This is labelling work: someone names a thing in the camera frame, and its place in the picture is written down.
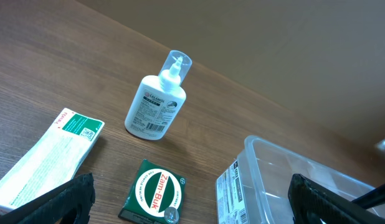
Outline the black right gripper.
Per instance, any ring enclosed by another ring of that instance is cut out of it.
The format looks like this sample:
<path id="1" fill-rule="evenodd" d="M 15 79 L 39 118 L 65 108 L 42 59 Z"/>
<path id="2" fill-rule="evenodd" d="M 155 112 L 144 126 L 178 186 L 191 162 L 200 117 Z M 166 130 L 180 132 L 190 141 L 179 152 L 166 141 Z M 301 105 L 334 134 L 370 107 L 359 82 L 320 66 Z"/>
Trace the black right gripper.
<path id="1" fill-rule="evenodd" d="M 379 141 L 375 147 L 379 152 L 385 154 L 385 138 Z M 352 203 L 357 204 L 363 209 L 369 209 L 385 204 L 385 184 L 354 199 Z"/>

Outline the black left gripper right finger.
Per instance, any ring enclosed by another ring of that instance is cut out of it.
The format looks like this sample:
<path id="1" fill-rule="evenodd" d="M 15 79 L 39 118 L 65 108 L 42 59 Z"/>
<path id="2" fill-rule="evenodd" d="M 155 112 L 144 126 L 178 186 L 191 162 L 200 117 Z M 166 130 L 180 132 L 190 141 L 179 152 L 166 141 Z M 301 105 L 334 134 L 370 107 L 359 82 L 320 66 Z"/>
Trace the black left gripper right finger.
<path id="1" fill-rule="evenodd" d="M 288 199 L 294 224 L 385 224 L 385 218 L 361 208 L 301 174 L 292 175 Z"/>

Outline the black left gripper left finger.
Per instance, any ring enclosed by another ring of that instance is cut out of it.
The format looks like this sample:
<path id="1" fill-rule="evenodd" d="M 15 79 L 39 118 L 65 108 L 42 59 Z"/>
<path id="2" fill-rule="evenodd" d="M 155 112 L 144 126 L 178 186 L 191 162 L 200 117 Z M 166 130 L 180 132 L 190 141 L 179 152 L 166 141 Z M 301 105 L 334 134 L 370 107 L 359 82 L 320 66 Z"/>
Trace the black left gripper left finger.
<path id="1" fill-rule="evenodd" d="M 95 203 L 93 174 L 82 174 L 0 217 L 0 224 L 87 224 Z"/>

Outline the white green long box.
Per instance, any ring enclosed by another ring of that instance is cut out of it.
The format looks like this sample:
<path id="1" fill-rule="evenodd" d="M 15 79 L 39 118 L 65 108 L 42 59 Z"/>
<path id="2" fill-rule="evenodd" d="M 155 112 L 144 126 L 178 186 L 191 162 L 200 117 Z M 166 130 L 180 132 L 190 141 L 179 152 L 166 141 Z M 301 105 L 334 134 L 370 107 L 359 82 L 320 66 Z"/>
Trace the white green long box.
<path id="1" fill-rule="evenodd" d="M 0 216 L 73 179 L 105 123 L 64 108 L 0 180 Z"/>

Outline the clear plastic container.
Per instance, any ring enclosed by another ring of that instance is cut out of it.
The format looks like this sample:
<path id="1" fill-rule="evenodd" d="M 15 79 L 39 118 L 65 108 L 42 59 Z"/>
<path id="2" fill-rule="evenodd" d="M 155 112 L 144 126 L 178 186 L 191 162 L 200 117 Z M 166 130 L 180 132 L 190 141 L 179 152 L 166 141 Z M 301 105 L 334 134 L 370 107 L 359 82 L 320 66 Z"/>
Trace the clear plastic container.
<path id="1" fill-rule="evenodd" d="M 293 174 L 349 201 L 373 190 L 337 170 L 258 136 L 248 136 L 237 159 L 216 180 L 219 224 L 294 223 L 288 199 Z"/>

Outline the white Calamol lotion bottle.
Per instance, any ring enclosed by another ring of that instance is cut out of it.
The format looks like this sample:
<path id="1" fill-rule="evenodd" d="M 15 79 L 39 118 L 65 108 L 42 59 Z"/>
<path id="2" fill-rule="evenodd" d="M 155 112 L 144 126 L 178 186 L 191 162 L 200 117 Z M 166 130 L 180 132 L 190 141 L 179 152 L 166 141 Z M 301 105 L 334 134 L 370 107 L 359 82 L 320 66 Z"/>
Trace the white Calamol lotion bottle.
<path id="1" fill-rule="evenodd" d="M 145 76 L 125 119 L 126 130 L 146 140 L 161 139 L 186 101 L 181 84 L 193 61 L 171 50 L 158 75 Z"/>

